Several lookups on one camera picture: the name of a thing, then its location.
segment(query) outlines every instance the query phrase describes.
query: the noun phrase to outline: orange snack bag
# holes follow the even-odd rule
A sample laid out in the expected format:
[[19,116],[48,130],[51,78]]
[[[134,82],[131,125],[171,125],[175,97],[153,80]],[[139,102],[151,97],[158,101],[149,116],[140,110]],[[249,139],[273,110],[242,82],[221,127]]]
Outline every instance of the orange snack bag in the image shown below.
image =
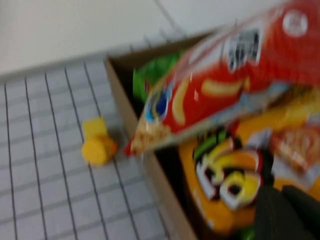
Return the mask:
[[[320,91],[315,89],[287,105],[219,127],[179,146],[188,191],[212,231],[228,236],[252,225],[261,186],[281,190],[294,185],[320,201],[319,116]],[[297,140],[302,140],[295,149],[308,153],[303,174],[278,154],[281,148],[274,140],[292,130],[299,132]],[[303,142],[311,137],[313,144]]]

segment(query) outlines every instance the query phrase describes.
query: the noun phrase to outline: red snack bag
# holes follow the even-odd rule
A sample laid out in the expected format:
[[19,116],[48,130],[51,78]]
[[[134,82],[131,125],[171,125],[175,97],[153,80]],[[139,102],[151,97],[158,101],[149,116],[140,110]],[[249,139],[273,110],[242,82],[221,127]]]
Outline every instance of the red snack bag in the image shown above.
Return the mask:
[[259,113],[291,83],[320,84],[319,9],[291,1],[190,49],[150,91],[131,152]]
[[320,160],[320,126],[275,132],[270,138],[270,149],[296,172],[304,174]]

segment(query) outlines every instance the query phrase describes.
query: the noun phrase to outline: cardboard box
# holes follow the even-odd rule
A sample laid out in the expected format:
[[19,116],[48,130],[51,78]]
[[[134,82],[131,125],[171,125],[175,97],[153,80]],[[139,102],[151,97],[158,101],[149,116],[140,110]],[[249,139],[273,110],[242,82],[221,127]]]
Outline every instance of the cardboard box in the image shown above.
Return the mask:
[[[139,68],[149,60],[161,55],[172,54],[181,49],[187,49],[207,35],[203,34],[156,48],[110,58],[105,61],[113,96],[130,137],[135,134],[138,123],[137,115],[140,114],[143,107],[133,98],[133,69]],[[154,186],[154,194],[159,199],[159,211],[170,238],[197,240],[198,238],[166,176],[168,173],[164,172],[162,165],[154,153],[148,153],[145,156],[144,166]]]

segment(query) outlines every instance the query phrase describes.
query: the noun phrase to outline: chip bag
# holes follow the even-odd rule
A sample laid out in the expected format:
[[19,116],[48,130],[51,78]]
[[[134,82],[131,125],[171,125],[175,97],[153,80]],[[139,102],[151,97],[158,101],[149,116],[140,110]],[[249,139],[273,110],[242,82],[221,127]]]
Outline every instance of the chip bag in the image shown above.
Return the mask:
[[130,151],[257,113],[289,83],[319,84],[319,9],[318,0],[291,1],[187,51],[150,91]]
[[[319,128],[320,91],[314,89],[287,105],[181,144],[187,189],[207,226],[228,236],[252,225],[256,196],[265,185],[278,190],[294,185],[320,201]],[[312,160],[303,174],[283,159],[275,137],[308,153]]]
[[133,96],[143,103],[148,98],[149,90],[177,63],[184,51],[157,57],[139,69],[133,70]]

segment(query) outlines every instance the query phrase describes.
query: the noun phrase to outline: white wall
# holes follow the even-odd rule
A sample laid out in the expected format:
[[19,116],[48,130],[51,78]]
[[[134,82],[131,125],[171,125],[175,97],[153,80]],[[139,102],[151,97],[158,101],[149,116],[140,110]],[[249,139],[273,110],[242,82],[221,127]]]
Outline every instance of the white wall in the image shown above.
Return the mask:
[[286,0],[158,0],[188,34],[241,21]]
[[0,78],[174,32],[233,22],[283,0],[0,0]]

